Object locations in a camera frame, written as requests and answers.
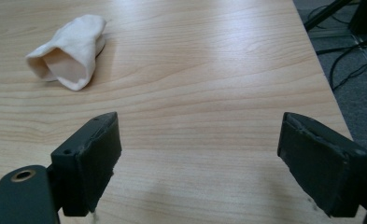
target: wooden table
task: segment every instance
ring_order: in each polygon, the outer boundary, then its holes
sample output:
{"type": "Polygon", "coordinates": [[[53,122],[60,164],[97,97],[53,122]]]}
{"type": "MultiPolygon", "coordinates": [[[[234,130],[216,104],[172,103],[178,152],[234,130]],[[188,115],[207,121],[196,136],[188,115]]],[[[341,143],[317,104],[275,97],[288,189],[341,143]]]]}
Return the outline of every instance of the wooden table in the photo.
{"type": "Polygon", "coordinates": [[[362,221],[326,217],[276,156],[285,111],[349,136],[290,0],[0,0],[0,178],[110,111],[123,152],[97,223],[362,221]],[[88,13],[107,20],[92,82],[35,77],[24,56],[88,13]]]}

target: black cable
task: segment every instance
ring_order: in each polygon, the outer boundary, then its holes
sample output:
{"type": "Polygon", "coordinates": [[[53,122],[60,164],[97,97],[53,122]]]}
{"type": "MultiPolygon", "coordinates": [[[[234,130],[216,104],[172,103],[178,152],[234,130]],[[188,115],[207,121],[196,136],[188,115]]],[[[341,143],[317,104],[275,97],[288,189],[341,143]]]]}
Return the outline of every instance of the black cable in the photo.
{"type": "MultiPolygon", "coordinates": [[[[355,5],[358,5],[358,4],[359,4],[359,3],[349,3],[349,4],[347,4],[347,6],[348,6],[348,7],[350,7],[350,6],[355,6],[355,5]]],[[[328,6],[329,6],[329,5],[325,5],[325,6],[321,6],[321,7],[317,7],[317,8],[315,8],[315,9],[313,9],[313,10],[308,14],[308,16],[307,16],[307,20],[309,21],[309,20],[311,19],[312,15],[313,15],[316,11],[318,11],[318,10],[320,10],[320,9],[324,8],[324,7],[328,7],[328,6]]],[[[339,22],[343,23],[343,24],[349,24],[349,22],[348,22],[348,21],[341,21],[340,19],[336,18],[334,15],[332,15],[332,18],[333,18],[334,20],[336,20],[336,21],[339,21],[339,22]]],[[[322,27],[322,26],[317,26],[317,28],[320,28],[320,29],[326,29],[325,27],[322,27]]]]}
{"type": "Polygon", "coordinates": [[[331,88],[333,87],[333,73],[335,70],[336,65],[338,64],[338,62],[340,62],[340,60],[342,60],[348,53],[350,53],[352,50],[354,49],[359,49],[362,46],[366,46],[367,45],[367,40],[359,43],[358,45],[355,45],[351,48],[349,48],[348,50],[346,50],[343,54],[341,54],[339,57],[337,57],[337,59],[334,61],[334,63],[332,64],[332,68],[331,71],[329,73],[329,84],[331,86],[331,88]]]}
{"type": "MultiPolygon", "coordinates": [[[[315,8],[315,9],[313,9],[313,10],[308,14],[308,16],[307,16],[307,20],[309,21],[309,20],[311,19],[312,15],[313,15],[316,11],[318,11],[318,10],[320,10],[320,9],[324,8],[324,7],[327,7],[327,6],[328,6],[328,5],[326,5],[326,6],[321,6],[321,7],[317,7],[317,8],[315,8]]],[[[317,28],[320,28],[320,29],[326,29],[325,27],[322,27],[322,26],[319,26],[319,25],[317,25],[317,28]]]]}
{"type": "Polygon", "coordinates": [[[349,24],[349,22],[348,21],[341,21],[340,19],[338,19],[337,17],[335,17],[334,15],[332,15],[332,18],[335,20],[335,21],[339,21],[339,22],[341,22],[342,24],[346,24],[346,25],[348,25],[349,24]]]}
{"type": "Polygon", "coordinates": [[[341,51],[341,50],[350,49],[350,48],[367,48],[367,45],[363,45],[363,46],[354,45],[354,46],[351,46],[351,47],[337,48],[337,49],[320,49],[320,50],[316,51],[316,54],[317,54],[317,56],[320,56],[322,54],[333,53],[335,51],[341,51]]]}
{"type": "Polygon", "coordinates": [[[357,70],[351,72],[346,78],[344,78],[337,86],[333,87],[332,90],[336,91],[338,88],[346,84],[351,78],[358,77],[367,70],[367,63],[362,65],[357,70]]]}

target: white sock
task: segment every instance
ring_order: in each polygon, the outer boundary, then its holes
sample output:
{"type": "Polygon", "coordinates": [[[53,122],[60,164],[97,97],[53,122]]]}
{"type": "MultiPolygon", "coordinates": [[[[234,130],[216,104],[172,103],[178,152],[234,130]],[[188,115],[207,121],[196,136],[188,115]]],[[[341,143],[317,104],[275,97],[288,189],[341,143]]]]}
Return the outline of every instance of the white sock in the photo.
{"type": "Polygon", "coordinates": [[[102,36],[106,21],[85,15],[59,29],[48,43],[26,56],[26,62],[45,81],[59,80],[72,91],[79,91],[91,80],[95,57],[105,45],[102,36]]]}

